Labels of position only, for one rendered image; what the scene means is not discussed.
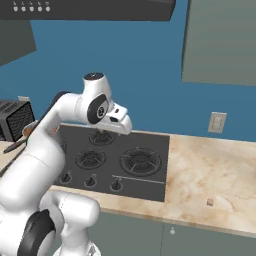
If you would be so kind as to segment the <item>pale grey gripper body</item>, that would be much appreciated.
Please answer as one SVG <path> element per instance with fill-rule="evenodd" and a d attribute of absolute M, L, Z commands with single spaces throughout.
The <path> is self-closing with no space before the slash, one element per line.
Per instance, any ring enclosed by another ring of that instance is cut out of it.
<path fill-rule="evenodd" d="M 118 134 L 128 135 L 132 131 L 132 122 L 128 115 L 122 120 L 107 116 L 98 124 L 98 128 Z"/>

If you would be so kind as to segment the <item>dark grey gas hob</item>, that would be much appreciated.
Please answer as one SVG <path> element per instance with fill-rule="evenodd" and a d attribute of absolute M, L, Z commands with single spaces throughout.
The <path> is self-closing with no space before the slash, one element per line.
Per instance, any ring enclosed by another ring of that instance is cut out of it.
<path fill-rule="evenodd" d="M 80 126 L 63 125 L 59 129 L 66 156 L 62 174 L 70 171 L 72 180 L 57 186 L 115 194 L 162 202 L 165 200 L 169 140 L 167 135 L 133 132 L 118 135 Z M 91 175 L 97 184 L 84 185 Z M 120 178 L 120 191 L 110 188 Z"/>

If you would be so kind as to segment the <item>black hob knob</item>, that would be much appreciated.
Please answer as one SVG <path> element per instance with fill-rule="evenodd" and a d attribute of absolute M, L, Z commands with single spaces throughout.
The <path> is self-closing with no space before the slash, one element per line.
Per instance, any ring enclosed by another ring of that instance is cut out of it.
<path fill-rule="evenodd" d="M 123 185 L 121 183 L 120 178 L 117 178 L 114 182 L 111 183 L 110 188 L 113 191 L 120 191 L 122 189 Z"/>
<path fill-rule="evenodd" d="M 60 182 L 62 184 L 69 183 L 72 180 L 72 173 L 67 171 L 60 176 Z"/>
<path fill-rule="evenodd" d="M 91 175 L 88 179 L 85 180 L 84 185 L 87 188 L 94 187 L 97 184 L 96 176 Z"/>

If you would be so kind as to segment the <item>black toaster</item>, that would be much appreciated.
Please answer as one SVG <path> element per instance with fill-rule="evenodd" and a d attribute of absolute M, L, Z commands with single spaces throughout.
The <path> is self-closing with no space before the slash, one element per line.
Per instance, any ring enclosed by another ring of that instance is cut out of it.
<path fill-rule="evenodd" d="M 23 128 L 34 120 L 30 102 L 0 99 L 0 141 L 18 141 Z"/>

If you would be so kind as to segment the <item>grey-green base cupboard door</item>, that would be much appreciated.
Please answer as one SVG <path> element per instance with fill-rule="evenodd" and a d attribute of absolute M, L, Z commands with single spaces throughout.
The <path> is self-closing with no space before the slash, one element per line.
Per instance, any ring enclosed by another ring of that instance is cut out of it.
<path fill-rule="evenodd" d="M 101 213 L 88 233 L 102 256 L 160 256 L 163 224 Z"/>
<path fill-rule="evenodd" d="M 256 256 L 256 238 L 165 224 L 161 256 Z"/>

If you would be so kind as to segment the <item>dark grey range hood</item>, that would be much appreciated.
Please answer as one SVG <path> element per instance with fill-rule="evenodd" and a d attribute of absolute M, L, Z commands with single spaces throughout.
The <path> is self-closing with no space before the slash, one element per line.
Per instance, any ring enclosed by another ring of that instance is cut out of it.
<path fill-rule="evenodd" d="M 0 0 L 0 20 L 169 21 L 176 0 Z"/>

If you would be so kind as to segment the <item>beige wall socket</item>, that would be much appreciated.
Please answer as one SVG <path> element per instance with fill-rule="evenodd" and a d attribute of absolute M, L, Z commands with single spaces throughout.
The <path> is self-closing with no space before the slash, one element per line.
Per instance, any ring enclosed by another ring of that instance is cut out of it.
<path fill-rule="evenodd" d="M 210 116 L 208 131 L 210 133 L 221 134 L 224 129 L 227 114 L 221 112 L 212 112 Z"/>

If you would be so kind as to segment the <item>grey-green wall cupboard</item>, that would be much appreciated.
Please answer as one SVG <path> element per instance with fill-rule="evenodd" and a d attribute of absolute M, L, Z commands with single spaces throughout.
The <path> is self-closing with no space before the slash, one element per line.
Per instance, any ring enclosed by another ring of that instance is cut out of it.
<path fill-rule="evenodd" d="M 256 86 L 256 0 L 188 0 L 182 80 Z"/>

